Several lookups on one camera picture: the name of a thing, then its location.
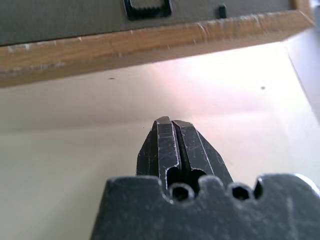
white surface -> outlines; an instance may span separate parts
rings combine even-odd
[[[191,121],[235,181],[320,184],[320,129],[282,43],[0,89],[0,239],[88,240],[153,120]]]
[[[316,26],[289,38],[286,46],[307,99],[320,120],[320,5],[313,12]]]

wooden board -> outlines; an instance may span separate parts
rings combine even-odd
[[[314,22],[308,0],[296,10],[5,46],[0,87],[283,40]]]

black metal tool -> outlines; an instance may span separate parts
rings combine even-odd
[[[298,174],[233,183],[188,122],[156,120],[136,177],[110,179],[91,240],[317,240],[320,190]]]

black handle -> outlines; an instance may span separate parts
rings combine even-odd
[[[163,0],[163,4],[159,7],[148,8],[136,8],[132,6],[131,0],[124,0],[124,6],[130,21],[163,18],[172,13],[170,0]]]

gray surface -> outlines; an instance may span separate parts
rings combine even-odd
[[[123,0],[1,0],[0,46],[210,20],[221,3],[229,17],[238,17],[288,10],[290,2],[172,0],[172,16],[130,22]]]

